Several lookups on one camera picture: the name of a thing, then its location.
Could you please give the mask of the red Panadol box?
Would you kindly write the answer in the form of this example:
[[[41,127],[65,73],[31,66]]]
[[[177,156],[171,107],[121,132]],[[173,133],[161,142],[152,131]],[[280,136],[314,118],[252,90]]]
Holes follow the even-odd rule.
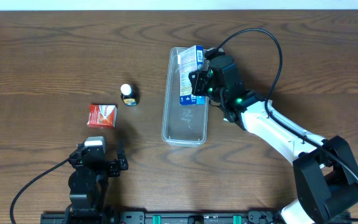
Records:
[[[116,127],[117,106],[116,105],[90,105],[87,126],[90,128]]]

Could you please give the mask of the clear plastic container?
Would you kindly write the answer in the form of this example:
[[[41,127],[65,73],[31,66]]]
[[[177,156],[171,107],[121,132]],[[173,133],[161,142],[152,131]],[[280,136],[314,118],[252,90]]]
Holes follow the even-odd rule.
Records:
[[[193,96],[188,76],[181,73],[186,50],[170,51],[161,137],[171,146],[198,147],[207,139],[208,98]]]

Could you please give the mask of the dark bottle white cap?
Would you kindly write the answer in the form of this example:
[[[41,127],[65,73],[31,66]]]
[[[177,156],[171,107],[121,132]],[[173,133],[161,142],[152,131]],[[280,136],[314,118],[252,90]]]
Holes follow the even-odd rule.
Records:
[[[120,87],[121,99],[126,106],[136,106],[139,104],[139,94],[130,84],[125,83]]]

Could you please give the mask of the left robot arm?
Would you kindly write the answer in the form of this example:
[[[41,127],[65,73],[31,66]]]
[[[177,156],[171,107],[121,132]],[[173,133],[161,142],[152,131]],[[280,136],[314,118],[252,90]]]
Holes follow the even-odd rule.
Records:
[[[65,211],[66,223],[112,223],[114,209],[104,205],[109,178],[119,177],[129,165],[122,141],[116,149],[117,158],[106,159],[106,143],[102,136],[88,137],[70,154],[74,168],[69,177],[71,205]]]

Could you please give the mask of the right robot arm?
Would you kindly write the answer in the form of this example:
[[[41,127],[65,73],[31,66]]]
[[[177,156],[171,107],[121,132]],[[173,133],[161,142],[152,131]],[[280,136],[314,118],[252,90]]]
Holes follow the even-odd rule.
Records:
[[[280,211],[283,223],[351,223],[345,211],[358,203],[358,165],[346,140],[313,134],[245,88],[230,55],[190,72],[195,96],[218,103],[230,123],[267,142],[292,166],[297,199]]]

